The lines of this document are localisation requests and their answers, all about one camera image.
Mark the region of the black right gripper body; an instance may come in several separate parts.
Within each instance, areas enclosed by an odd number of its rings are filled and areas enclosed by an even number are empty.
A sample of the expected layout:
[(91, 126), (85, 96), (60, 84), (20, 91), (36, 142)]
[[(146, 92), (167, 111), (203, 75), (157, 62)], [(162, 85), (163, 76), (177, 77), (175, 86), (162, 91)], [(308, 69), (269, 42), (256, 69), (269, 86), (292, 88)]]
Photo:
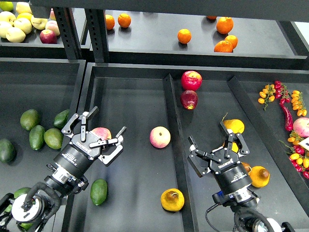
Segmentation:
[(221, 146), (211, 151), (211, 155), (221, 160), (220, 162), (211, 160), (210, 170), (224, 195), (237, 192), (252, 183), (237, 153)]

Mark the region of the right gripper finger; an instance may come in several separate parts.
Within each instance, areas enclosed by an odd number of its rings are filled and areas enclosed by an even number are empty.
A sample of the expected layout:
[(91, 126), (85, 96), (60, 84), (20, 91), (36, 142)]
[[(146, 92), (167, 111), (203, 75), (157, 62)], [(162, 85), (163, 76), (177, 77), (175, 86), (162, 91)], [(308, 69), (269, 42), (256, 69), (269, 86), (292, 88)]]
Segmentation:
[(225, 133), (227, 134), (227, 138), (226, 138), (225, 142), (229, 143), (231, 145), (232, 145), (233, 142), (235, 142), (239, 146), (239, 153), (236, 153), (236, 154), (239, 157), (248, 155), (250, 153), (250, 151), (249, 151), (247, 144), (244, 141), (242, 133), (233, 133), (233, 131), (231, 129), (227, 129), (224, 126), (222, 121), (220, 122), (220, 125), (222, 126)]
[(223, 156), (220, 152), (224, 148), (221, 146), (211, 152), (205, 152), (198, 148), (192, 135), (188, 136), (188, 140), (190, 142), (188, 161), (198, 177), (203, 177), (210, 172), (221, 174), (219, 164), (223, 163)]

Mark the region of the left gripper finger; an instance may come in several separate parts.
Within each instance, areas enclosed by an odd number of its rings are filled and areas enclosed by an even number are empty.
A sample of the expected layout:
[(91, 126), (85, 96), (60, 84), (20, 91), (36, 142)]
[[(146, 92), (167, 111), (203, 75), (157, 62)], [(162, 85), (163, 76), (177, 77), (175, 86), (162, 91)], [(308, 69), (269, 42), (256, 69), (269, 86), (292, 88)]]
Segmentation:
[(75, 135), (73, 133), (75, 126), (78, 123), (81, 123), (80, 126), (80, 139), (82, 142), (86, 141), (86, 133), (88, 128), (88, 121), (91, 120), (96, 113), (99, 111), (97, 106), (94, 106), (93, 109), (90, 112), (84, 111), (81, 114), (75, 113), (72, 115), (72, 117), (68, 120), (68, 122), (65, 124), (65, 126), (62, 128), (61, 132), (63, 135), (73, 138)]
[(109, 166), (122, 152), (123, 146), (122, 142), (124, 141), (123, 133), (126, 131), (126, 126), (123, 126), (120, 131), (116, 134), (115, 138), (109, 140), (98, 140), (97, 142), (93, 142), (89, 144), (89, 148), (99, 147), (100, 149), (109, 149), (111, 147), (115, 147), (113, 152), (109, 155), (105, 154), (105, 151), (100, 153), (98, 159), (105, 165)]

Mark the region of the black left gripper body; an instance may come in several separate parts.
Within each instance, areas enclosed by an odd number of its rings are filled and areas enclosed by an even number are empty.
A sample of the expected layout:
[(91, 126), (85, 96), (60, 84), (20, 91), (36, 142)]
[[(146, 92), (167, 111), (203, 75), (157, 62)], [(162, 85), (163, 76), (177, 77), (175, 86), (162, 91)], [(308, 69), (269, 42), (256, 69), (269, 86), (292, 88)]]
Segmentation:
[(98, 141), (101, 139), (92, 132), (86, 133), (84, 142), (80, 134), (74, 135), (54, 158), (56, 170), (67, 178), (82, 177), (100, 154), (100, 147), (90, 147)]

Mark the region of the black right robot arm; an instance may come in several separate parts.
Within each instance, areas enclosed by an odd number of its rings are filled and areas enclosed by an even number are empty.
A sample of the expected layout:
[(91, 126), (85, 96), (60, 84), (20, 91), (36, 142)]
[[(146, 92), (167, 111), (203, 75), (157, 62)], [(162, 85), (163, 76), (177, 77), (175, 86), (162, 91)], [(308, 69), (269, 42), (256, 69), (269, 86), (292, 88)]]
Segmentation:
[(206, 152), (198, 148), (192, 136), (188, 161), (199, 177), (213, 174), (220, 191), (213, 194), (214, 205), (207, 213), (217, 206), (230, 207), (234, 213), (233, 231), (238, 232), (292, 232), (288, 222), (279, 224), (272, 218), (265, 217), (256, 210), (260, 197), (249, 189), (251, 177), (240, 161), (241, 156), (249, 154), (249, 149), (240, 132), (234, 133), (220, 123), (225, 132), (224, 145)]

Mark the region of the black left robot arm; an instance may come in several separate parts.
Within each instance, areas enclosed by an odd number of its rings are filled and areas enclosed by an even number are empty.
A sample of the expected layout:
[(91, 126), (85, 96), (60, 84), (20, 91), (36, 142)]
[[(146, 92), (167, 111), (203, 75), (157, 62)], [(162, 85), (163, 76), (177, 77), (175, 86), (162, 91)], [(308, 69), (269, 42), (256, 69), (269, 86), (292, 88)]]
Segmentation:
[(36, 183), (28, 193), (15, 197), (7, 193), (0, 201), (0, 230), (7, 231), (8, 223), (14, 219), (21, 232), (21, 225), (30, 224), (30, 232), (41, 232), (48, 220), (56, 214), (65, 198), (78, 194), (89, 185), (85, 172), (94, 161), (100, 160), (109, 166), (123, 151), (123, 133), (126, 127), (111, 139), (103, 139), (98, 129), (88, 130), (89, 120), (98, 112), (75, 113), (61, 130), (69, 137), (69, 143), (55, 157), (54, 164), (47, 164), (52, 175)]

